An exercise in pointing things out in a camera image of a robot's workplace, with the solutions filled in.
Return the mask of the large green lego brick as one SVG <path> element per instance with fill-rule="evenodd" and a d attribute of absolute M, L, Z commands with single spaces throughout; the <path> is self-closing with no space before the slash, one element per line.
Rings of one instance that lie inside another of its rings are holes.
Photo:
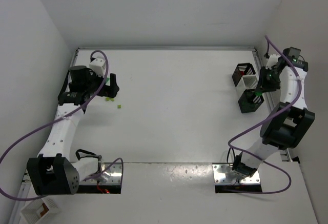
<path fill-rule="evenodd" d="M 261 96 L 261 95 L 262 95 L 262 91 L 261 91 L 261 90 L 257 90 L 257 91 L 255 91 L 255 95 L 256 95 L 256 96 Z"/>

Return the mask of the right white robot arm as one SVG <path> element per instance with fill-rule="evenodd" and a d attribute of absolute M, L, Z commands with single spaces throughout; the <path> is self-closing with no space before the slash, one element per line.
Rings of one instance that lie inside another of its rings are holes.
<path fill-rule="evenodd" d="M 259 139 L 234 159 L 232 172 L 240 178 L 251 177 L 259 166 L 279 150 L 295 148 L 315 120 L 304 98 L 304 80 L 308 63 L 300 59 L 300 49 L 289 47 L 282 56 L 268 55 L 261 67 L 255 89 L 242 100 L 251 103 L 263 93 L 280 90 L 280 102 L 269 117 L 261 123 Z"/>

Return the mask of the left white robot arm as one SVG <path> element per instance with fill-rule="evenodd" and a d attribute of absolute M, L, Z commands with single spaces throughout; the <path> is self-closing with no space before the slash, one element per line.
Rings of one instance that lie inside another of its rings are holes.
<path fill-rule="evenodd" d="M 76 162 L 70 162 L 70 150 L 77 126 L 93 96 L 115 98 L 119 92 L 116 75 L 97 73 L 92 66 L 74 66 L 69 69 L 71 81 L 58 96 L 56 122 L 47 141 L 35 158 L 29 158 L 27 171 L 38 196 L 70 195 L 78 191 L 79 184 L 90 178 L 101 179 L 104 170 L 102 156 L 77 150 Z"/>

